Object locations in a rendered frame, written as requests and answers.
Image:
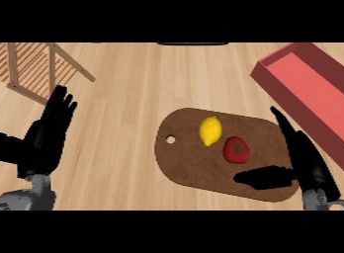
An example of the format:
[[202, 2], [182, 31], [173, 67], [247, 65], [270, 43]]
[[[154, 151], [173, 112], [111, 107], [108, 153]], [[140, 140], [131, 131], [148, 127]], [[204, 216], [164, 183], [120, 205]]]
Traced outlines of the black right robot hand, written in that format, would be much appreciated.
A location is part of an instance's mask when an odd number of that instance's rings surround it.
[[272, 165], [251, 169], [239, 172], [233, 176], [233, 181], [256, 190], [285, 188], [297, 181], [301, 193], [310, 189], [322, 189], [328, 201], [334, 202], [341, 194], [321, 153], [304, 132], [293, 128], [282, 112], [275, 107], [270, 107], [270, 110], [287, 140], [291, 167]]

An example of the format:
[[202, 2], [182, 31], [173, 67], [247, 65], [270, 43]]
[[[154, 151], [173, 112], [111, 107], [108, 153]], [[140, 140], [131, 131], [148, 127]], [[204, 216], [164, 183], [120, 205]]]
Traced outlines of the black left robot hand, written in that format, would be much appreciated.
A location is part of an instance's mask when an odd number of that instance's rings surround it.
[[66, 87], [57, 85], [41, 118], [34, 121], [23, 138], [0, 132], [0, 161], [18, 165], [18, 177], [50, 175], [57, 169], [65, 134], [77, 103]]

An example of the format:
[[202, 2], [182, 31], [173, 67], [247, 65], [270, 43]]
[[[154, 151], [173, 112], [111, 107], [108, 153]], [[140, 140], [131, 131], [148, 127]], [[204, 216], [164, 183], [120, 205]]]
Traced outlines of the red tomato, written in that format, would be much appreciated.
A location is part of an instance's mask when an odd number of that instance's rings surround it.
[[244, 139], [230, 136], [225, 141], [223, 157], [229, 163], [245, 164], [250, 160], [250, 147]]

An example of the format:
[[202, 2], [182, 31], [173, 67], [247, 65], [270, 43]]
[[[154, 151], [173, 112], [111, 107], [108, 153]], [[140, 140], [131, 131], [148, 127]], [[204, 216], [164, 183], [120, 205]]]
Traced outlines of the brown wooden cutting board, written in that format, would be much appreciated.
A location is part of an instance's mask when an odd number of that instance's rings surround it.
[[[205, 146], [198, 135], [202, 120], [216, 117], [222, 137]], [[241, 137], [250, 148], [245, 164], [232, 164], [223, 157], [225, 141]], [[233, 181], [233, 176], [266, 166], [291, 168], [287, 141], [279, 126], [263, 119], [183, 108], [171, 112], [158, 129], [155, 142], [158, 165], [177, 184], [264, 202], [282, 202], [297, 191], [298, 183], [284, 188], [256, 190]]]

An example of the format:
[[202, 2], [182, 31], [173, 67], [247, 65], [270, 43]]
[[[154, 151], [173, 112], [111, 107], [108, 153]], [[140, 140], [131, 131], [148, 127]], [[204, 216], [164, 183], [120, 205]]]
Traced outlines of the red cardboard box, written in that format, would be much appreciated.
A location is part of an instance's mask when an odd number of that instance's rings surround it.
[[262, 58], [251, 77], [344, 171], [344, 66], [310, 42]]

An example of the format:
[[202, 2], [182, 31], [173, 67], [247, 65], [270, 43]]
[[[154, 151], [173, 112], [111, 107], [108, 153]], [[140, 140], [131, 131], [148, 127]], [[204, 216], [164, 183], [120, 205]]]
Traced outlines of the wooden slatted rack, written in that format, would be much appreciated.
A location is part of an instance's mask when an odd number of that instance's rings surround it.
[[0, 42], [0, 81], [6, 87], [46, 104], [56, 85], [80, 73], [94, 76], [55, 42]]

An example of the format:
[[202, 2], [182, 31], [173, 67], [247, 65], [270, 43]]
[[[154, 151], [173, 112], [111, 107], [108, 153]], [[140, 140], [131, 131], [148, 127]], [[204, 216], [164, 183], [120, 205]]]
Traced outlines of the yellow lemon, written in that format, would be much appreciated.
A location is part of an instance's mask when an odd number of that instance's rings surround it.
[[198, 135], [205, 146], [211, 146], [222, 137], [222, 123], [216, 117], [208, 117], [199, 124]]

